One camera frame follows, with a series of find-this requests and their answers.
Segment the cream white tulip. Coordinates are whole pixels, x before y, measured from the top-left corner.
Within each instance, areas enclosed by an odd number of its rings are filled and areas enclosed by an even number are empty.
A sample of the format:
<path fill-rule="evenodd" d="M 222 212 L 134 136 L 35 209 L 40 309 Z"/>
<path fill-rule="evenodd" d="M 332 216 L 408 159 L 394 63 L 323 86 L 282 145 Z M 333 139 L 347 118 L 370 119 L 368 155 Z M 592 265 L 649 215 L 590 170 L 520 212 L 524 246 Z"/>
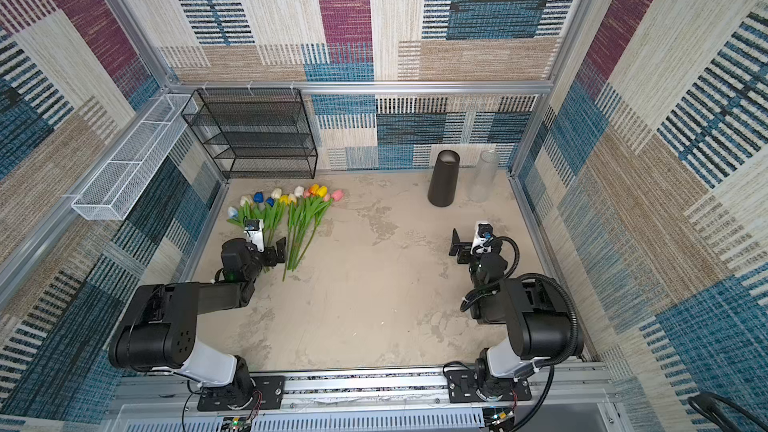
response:
<path fill-rule="evenodd" d="M 289 195 L 287 251 L 292 252 L 302 212 L 305 188 L 297 186 Z"/>

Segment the black cylindrical vase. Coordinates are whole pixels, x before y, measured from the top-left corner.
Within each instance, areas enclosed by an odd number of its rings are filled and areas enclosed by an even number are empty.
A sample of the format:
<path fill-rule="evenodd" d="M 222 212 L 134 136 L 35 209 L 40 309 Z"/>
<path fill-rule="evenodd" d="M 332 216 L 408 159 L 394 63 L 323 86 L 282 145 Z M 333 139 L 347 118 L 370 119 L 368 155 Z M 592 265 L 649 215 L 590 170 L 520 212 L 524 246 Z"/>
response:
<path fill-rule="evenodd" d="M 429 184 L 427 198 L 436 207 L 448 207 L 455 198 L 460 155 L 454 150 L 442 150 L 437 154 Z"/>

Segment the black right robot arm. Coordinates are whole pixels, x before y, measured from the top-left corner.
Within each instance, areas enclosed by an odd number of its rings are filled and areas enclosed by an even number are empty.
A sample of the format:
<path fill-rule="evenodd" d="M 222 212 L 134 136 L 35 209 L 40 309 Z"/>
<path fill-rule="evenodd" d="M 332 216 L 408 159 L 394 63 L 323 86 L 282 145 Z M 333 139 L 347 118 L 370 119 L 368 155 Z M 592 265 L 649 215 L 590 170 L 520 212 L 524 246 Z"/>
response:
<path fill-rule="evenodd" d="M 478 222 L 470 241 L 452 232 L 448 255 L 468 267 L 472 289 L 460 310 L 480 325 L 503 325 L 505 338 L 483 349 L 473 365 L 443 367 L 452 403 L 527 401 L 529 379 L 577 356 L 583 348 L 576 306 L 554 279 L 518 275 L 520 249 Z"/>

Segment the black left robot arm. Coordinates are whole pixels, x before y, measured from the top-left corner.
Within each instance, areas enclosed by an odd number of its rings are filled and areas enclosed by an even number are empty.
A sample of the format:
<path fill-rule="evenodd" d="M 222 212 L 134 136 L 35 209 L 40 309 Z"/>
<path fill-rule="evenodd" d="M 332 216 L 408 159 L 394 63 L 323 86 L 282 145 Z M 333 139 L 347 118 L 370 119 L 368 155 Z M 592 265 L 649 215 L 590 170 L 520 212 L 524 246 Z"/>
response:
<path fill-rule="evenodd" d="M 136 289 L 110 342 L 111 365 L 137 373 L 169 372 L 198 384 L 201 412 L 280 407 L 283 376 L 255 378 L 244 358 L 223 353 L 197 334 L 200 315 L 246 307 L 263 269 L 283 264 L 286 240 L 260 250 L 243 238 L 222 245 L 212 282 Z"/>

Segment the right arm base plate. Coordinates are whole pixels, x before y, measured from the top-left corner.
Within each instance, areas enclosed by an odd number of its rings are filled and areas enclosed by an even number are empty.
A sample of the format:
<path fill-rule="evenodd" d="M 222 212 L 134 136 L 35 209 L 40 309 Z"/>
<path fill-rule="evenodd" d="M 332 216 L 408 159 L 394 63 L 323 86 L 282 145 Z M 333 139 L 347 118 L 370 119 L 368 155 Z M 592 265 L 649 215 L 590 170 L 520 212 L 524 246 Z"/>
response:
<path fill-rule="evenodd" d="M 489 373 L 467 367 L 450 367 L 442 371 L 448 385 L 451 403 L 521 402 L 532 399 L 528 385 L 522 380 L 496 378 Z"/>

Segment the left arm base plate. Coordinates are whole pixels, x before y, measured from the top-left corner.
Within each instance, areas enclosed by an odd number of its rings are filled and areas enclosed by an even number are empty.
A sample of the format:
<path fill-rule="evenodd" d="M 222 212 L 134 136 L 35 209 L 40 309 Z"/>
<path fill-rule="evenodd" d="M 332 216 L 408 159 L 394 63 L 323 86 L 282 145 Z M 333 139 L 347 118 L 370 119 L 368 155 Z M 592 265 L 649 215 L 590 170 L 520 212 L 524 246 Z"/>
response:
<path fill-rule="evenodd" d="M 204 387 L 196 406 L 198 412 L 236 410 L 277 410 L 281 407 L 286 377 L 252 376 L 245 385 Z"/>

